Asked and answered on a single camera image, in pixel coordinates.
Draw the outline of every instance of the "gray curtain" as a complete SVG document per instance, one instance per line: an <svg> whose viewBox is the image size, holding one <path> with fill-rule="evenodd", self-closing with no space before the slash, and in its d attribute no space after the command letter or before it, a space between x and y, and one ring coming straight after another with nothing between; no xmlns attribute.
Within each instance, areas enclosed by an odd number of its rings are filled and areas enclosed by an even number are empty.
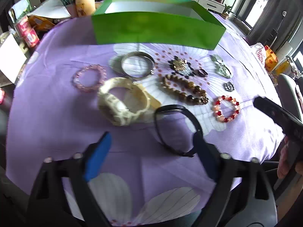
<svg viewBox="0 0 303 227"><path fill-rule="evenodd" d="M290 40L302 22L302 14L295 0L268 0L260 18L248 35L252 44L264 44L272 29L277 29L282 19L282 11L287 15L278 31L278 37L272 50L276 52L283 44Z"/></svg>

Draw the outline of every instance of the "red and pink beaded bracelet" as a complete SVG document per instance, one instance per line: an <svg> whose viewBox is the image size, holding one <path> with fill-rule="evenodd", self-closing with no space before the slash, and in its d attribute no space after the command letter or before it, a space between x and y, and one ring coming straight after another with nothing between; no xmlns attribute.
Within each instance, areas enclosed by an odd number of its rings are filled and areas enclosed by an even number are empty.
<svg viewBox="0 0 303 227"><path fill-rule="evenodd" d="M79 77L87 70L94 70L94 71L99 71L100 72L100 78L99 81L96 85L90 86L90 87L85 87L83 84L80 83ZM100 65L90 65L87 67L83 67L80 71L78 71L74 77L73 77L73 83L76 88L78 88L81 91L84 92L90 92L94 91L100 88L100 86L104 83L106 79L106 70L100 66Z"/></svg>
<svg viewBox="0 0 303 227"><path fill-rule="evenodd" d="M221 104L221 101L222 100L225 100L225 101L229 101L231 102L232 104L234 104L234 113L226 118L222 115L222 111L220 109L220 104ZM215 115L217 116L218 120L221 121L221 122L229 122L229 121L232 121L240 112L240 103L237 102L236 98L232 98L231 96L221 96L218 98L218 100L215 102L215 105L214 105L214 111L215 111Z"/></svg>

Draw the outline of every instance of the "open box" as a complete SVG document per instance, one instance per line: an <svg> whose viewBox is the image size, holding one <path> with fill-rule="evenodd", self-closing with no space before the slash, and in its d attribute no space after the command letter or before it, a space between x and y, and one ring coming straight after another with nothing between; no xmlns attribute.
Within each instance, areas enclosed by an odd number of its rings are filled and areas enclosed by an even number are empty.
<svg viewBox="0 0 303 227"><path fill-rule="evenodd" d="M192 0L105 0L91 19L98 44L162 43L213 50L226 30Z"/></svg>

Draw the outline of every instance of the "drawer handle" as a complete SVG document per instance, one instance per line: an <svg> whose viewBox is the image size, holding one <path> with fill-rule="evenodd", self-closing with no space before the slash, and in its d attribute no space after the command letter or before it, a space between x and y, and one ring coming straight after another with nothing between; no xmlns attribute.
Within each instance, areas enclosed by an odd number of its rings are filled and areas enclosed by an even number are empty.
<svg viewBox="0 0 303 227"><path fill-rule="evenodd" d="M210 5L210 4L208 4L208 3L207 3L207 5L208 5L208 6L211 6L211 7L215 7L215 8L217 8L216 6Z"/></svg>

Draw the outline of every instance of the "beaded bracelet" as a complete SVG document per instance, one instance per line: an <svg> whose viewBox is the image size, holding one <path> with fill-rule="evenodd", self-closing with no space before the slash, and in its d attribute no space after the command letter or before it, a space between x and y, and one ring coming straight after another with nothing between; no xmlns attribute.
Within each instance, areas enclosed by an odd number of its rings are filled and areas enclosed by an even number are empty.
<svg viewBox="0 0 303 227"><path fill-rule="evenodd" d="M80 83L79 77L87 70L95 70L95 71L100 72L100 78L96 85L85 87L83 84ZM84 91L84 92L90 92L90 91L98 90L100 88L100 86L104 83L105 79L106 79L106 70L102 66L90 65L90 66L83 67L80 71L78 71L75 74L75 76L73 77L73 83L77 89Z"/></svg>
<svg viewBox="0 0 303 227"><path fill-rule="evenodd" d="M226 118L222 115L222 111L220 109L220 104L221 104L222 100L229 101L232 104L234 104L235 112L228 118ZM227 123L229 121L232 121L240 112L240 106L239 105L240 105L240 103L237 102L236 98L232 98L231 96L221 96L221 97L218 98L218 100L215 102L215 105L214 105L215 115L217 115L218 120L221 121L221 122Z"/></svg>
<svg viewBox="0 0 303 227"><path fill-rule="evenodd" d="M168 80L180 82L184 85L185 88L191 90L193 94L200 95L201 97L195 98L192 95L187 95L185 92L181 92L177 89L171 88L169 86L170 83ZM193 103L194 105L205 105L208 103L208 98L206 97L206 91L204 89L201 89L200 86L195 85L193 82L189 82L188 80L183 79L181 77L167 74L165 77L163 77L162 86L168 91L171 91L174 94L178 95L181 101L187 100L189 103Z"/></svg>

